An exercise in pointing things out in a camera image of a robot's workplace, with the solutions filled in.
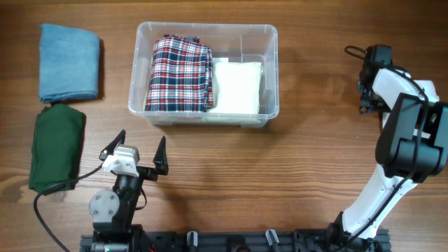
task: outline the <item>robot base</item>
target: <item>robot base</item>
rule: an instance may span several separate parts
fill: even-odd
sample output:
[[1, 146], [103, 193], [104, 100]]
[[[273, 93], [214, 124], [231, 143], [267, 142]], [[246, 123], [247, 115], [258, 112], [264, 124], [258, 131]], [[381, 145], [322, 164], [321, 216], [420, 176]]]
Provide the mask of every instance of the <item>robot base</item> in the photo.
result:
[[[241, 233], [198, 233], [197, 246], [187, 246], [187, 234], [175, 232], [147, 232], [146, 235], [155, 245], [155, 248], [143, 249], [153, 252], [333, 252], [337, 247], [332, 245], [329, 249], [323, 248], [326, 230], [296, 230], [294, 232], [278, 232], [279, 243], [277, 247], [270, 246], [264, 232]], [[80, 252], [91, 252], [92, 236], [82, 236]], [[104, 248], [104, 251], [115, 252]], [[341, 252], [360, 252], [343, 248]], [[388, 230], [378, 230], [370, 248], [362, 252], [391, 252]]]

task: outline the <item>folded blue towel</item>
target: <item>folded blue towel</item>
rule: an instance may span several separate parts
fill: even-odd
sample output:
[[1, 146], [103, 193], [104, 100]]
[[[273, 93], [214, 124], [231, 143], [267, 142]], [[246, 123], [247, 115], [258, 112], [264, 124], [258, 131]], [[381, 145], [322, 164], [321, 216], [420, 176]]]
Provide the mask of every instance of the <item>folded blue towel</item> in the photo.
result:
[[41, 30], [40, 101], [97, 98], [98, 36], [54, 24], [42, 24]]

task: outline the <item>folded cloth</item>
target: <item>folded cloth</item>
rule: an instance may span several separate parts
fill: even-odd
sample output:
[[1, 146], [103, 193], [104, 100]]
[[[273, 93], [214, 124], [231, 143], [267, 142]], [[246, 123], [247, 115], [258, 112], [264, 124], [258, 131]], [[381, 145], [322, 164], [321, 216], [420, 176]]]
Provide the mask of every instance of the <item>folded cloth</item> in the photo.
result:
[[90, 31], [53, 24], [42, 24], [41, 30], [40, 101], [95, 99], [98, 95], [98, 36]]
[[[45, 107], [34, 126], [29, 189], [48, 186], [78, 175], [85, 115], [66, 104]], [[75, 183], [66, 185], [70, 190]]]
[[167, 36], [153, 48], [146, 111], [207, 111], [214, 105], [211, 49]]
[[213, 93], [216, 101], [207, 112], [258, 114], [261, 69], [260, 62], [215, 63]]

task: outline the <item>cable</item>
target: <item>cable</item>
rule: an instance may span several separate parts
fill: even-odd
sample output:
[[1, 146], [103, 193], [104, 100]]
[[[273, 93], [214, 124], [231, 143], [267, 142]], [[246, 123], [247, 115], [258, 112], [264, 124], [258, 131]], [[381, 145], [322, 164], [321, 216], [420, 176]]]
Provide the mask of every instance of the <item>cable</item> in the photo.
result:
[[140, 189], [140, 192], [143, 195], [143, 197], [145, 198], [145, 204], [143, 206], [136, 207], [135, 211], [144, 209], [146, 207], [146, 203], [148, 203], [148, 200], [146, 199], [145, 191], [143, 190], [143, 188]]
[[42, 192], [38, 193], [36, 195], [36, 197], [34, 198], [34, 202], [33, 202], [33, 207], [34, 207], [34, 213], [36, 214], [37, 218], [39, 219], [39, 221], [41, 222], [43, 228], [45, 228], [45, 231], [47, 231], [47, 233], [51, 236], [51, 238], [57, 243], [57, 245], [59, 245], [61, 247], [61, 249], [65, 252], [70, 252], [70, 250], [64, 246], [62, 244], [62, 242], [53, 234], [53, 232], [51, 232], [51, 229], [48, 227], [48, 225], [45, 223], [45, 221], [43, 220], [41, 214], [39, 213], [39, 210], [37, 209], [37, 201], [39, 200], [39, 198], [42, 195], [49, 195], [51, 193], [55, 193], [58, 190], [63, 189], [67, 184], [70, 183], [75, 183], [80, 181], [81, 179], [85, 179], [88, 176], [94, 174], [95, 172], [98, 172], [100, 169], [102, 168], [102, 164], [99, 165], [96, 169], [92, 170], [91, 172], [84, 174], [82, 176], [79, 176], [78, 178], [74, 178], [74, 179], [69, 179], [63, 182], [59, 182], [56, 183], [54, 185], [51, 185], [50, 187], [48, 187], [47, 189], [43, 190]]
[[392, 193], [387, 197], [386, 201], [381, 205], [381, 207], [378, 209], [376, 214], [369, 220], [369, 222], [366, 225], [364, 225], [364, 227], [361, 228], [355, 235], [350, 237], [345, 244], [339, 246], [339, 248], [337, 248], [336, 251], [340, 251], [341, 249], [344, 249], [352, 241], [354, 241], [356, 238], [358, 238], [364, 231], [366, 231], [375, 222], [375, 220], [382, 213], [382, 211], [387, 207], [387, 205], [393, 199], [393, 197], [397, 194], [397, 192], [399, 191], [401, 186], [406, 181], [408, 181], [410, 178], [412, 178], [412, 176], [414, 175], [415, 171], [417, 170], [417, 158], [419, 156], [419, 147], [420, 147], [420, 143], [421, 143], [421, 134], [423, 132], [423, 128], [424, 128], [424, 125], [426, 123], [426, 117], [428, 116], [428, 110], [429, 110], [428, 96], [426, 96], [424, 90], [421, 89], [421, 87], [417, 83], [415, 83], [414, 80], [412, 80], [411, 78], [409, 78], [409, 77], [407, 77], [405, 75], [405, 69], [404, 68], [393, 66], [393, 65], [386, 65], [386, 64], [381, 63], [381, 62], [374, 62], [372, 60], [366, 59], [365, 57], [357, 55], [354, 52], [351, 52], [349, 49], [355, 49], [355, 50], [358, 50], [358, 51], [361, 51], [361, 52], [364, 52], [364, 53], [365, 53], [365, 50], [363, 50], [363, 49], [361, 49], [359, 47], [353, 46], [353, 45], [348, 45], [344, 49], [344, 51], [347, 54], [349, 54], [350, 56], [353, 56], [353, 57], [358, 58], [360, 60], [367, 60], [369, 63], [371, 63], [371, 64], [373, 64], [373, 65], [375, 65], [377, 67], [388, 69], [388, 70], [392, 71], [393, 73], [398, 74], [399, 76], [401, 76], [405, 80], [409, 81], [417, 89], [417, 91], [419, 91], [419, 95], [421, 95], [423, 97], [424, 103], [423, 103], [423, 114], [420, 117], [420, 122], [419, 122], [419, 131], [417, 132], [416, 141], [415, 141], [414, 155], [412, 157], [412, 171], [395, 186], [395, 188], [393, 189]]

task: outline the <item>plastic storage container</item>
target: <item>plastic storage container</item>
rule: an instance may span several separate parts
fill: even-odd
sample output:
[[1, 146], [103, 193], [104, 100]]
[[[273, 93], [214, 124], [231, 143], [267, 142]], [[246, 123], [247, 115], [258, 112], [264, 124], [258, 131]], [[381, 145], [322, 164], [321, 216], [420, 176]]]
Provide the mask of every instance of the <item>plastic storage container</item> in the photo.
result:
[[[199, 36], [201, 44], [212, 49], [214, 60], [261, 62], [263, 71], [258, 114], [145, 111], [154, 42], [165, 34]], [[136, 35], [128, 108], [132, 114], [154, 125], [195, 123], [263, 127], [269, 119], [279, 114], [277, 30], [269, 24], [141, 23]]]

